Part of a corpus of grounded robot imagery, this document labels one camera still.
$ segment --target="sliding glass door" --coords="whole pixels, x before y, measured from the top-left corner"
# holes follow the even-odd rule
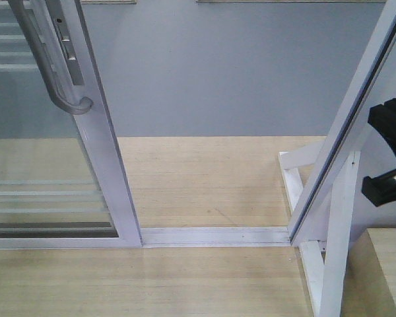
[[[0,1],[0,248],[140,246],[78,1]]]

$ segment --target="wooden floor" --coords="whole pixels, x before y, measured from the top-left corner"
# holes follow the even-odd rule
[[[122,137],[119,144],[142,227],[272,227],[288,224],[279,151],[320,139]]]
[[[119,141],[143,227],[271,227],[288,222],[277,152],[319,139]],[[0,250],[0,317],[307,317],[305,285],[293,248]],[[366,317],[350,272],[342,316]]]
[[[369,315],[396,317],[396,229],[368,229],[349,257]]]
[[[0,250],[0,317],[311,316],[293,248]]]

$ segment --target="glass door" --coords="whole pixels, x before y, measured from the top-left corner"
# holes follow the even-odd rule
[[[78,1],[0,1],[0,248],[140,246]]]
[[[292,215],[289,224],[292,245],[298,246],[309,240],[327,240],[330,210],[336,207],[330,202],[332,188],[340,179],[339,173],[348,157],[355,152],[360,153],[358,174],[354,176],[356,181],[343,180],[346,186],[354,188],[350,240],[354,242],[370,227],[396,227],[396,202],[377,208],[362,189],[365,177],[385,174],[387,170],[396,168],[396,158],[386,146],[388,143],[393,145],[396,140],[390,138],[385,142],[388,136],[381,139],[370,123],[371,110],[378,105],[389,104],[395,98],[396,1],[388,1]],[[393,131],[396,122],[389,121],[388,124]],[[396,175],[391,173],[388,178],[386,189],[396,183]],[[371,190],[376,195],[380,194],[376,188]]]

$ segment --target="gray wall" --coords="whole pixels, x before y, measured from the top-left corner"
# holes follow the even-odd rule
[[[84,5],[119,136],[325,135],[383,5]]]

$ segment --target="white wooden frame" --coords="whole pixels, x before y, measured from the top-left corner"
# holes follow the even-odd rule
[[[325,262],[319,242],[299,245],[315,317],[340,317],[360,152],[351,152],[333,184]]]
[[[286,189],[290,214],[293,214],[299,197],[304,190],[298,168],[314,164],[323,144],[324,140],[321,140],[291,152],[279,153],[280,171]]]
[[[315,160],[307,185],[299,190],[301,194],[298,198],[289,199],[294,212],[288,228],[292,245],[299,246],[301,251],[307,287],[316,317],[339,317],[341,314],[359,150],[368,136],[366,114],[372,106],[364,104],[364,101],[395,40],[396,0],[389,0]],[[292,151],[289,155],[297,159],[299,155],[296,153],[303,150]],[[286,190],[290,191],[290,179],[287,178],[285,167],[291,165],[284,163],[282,155],[279,161],[282,173],[286,175]],[[317,214],[326,215],[328,225],[320,226],[316,223],[320,220],[320,217],[314,217]],[[315,228],[316,231],[324,230],[327,236],[324,262],[320,254],[323,247],[316,239],[320,235],[318,232],[318,235],[314,233]]]

